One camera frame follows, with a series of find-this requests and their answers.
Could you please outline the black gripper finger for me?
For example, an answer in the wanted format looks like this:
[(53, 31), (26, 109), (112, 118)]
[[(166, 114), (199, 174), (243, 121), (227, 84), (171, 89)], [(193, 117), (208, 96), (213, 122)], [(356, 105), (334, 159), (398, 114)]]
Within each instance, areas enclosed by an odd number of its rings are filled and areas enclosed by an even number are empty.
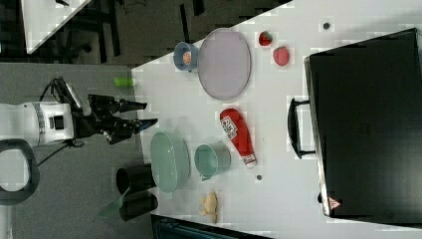
[(158, 122), (158, 119), (134, 119), (132, 121), (133, 133), (134, 134), (140, 133), (141, 131), (155, 125), (157, 122)]
[(119, 103), (120, 103), (119, 111), (121, 113), (132, 112), (132, 111), (143, 111), (147, 107), (147, 103), (139, 103), (139, 102), (133, 102), (133, 101), (127, 101), (127, 100), (120, 100)]

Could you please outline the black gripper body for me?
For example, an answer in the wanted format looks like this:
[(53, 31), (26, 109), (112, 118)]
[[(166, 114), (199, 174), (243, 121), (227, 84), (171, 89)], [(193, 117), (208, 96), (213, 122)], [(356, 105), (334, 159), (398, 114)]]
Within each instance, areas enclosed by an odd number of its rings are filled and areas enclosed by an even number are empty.
[(90, 137), (94, 134), (105, 136), (109, 144), (116, 144), (133, 135), (132, 120), (115, 117), (120, 113), (120, 100), (111, 96), (89, 95), (91, 112), (85, 116), (83, 109), (71, 101), (74, 138)]

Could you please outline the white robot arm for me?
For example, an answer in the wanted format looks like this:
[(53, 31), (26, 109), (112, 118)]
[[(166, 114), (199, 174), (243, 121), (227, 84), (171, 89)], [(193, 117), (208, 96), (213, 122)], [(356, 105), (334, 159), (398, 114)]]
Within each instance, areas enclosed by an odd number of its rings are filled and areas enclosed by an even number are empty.
[(118, 113), (142, 111), (145, 103), (90, 95), (85, 101), (64, 97), (56, 102), (1, 106), (1, 239), (12, 239), (12, 208), (40, 183), (34, 149), (102, 134), (110, 144), (155, 125), (156, 119), (122, 119)]

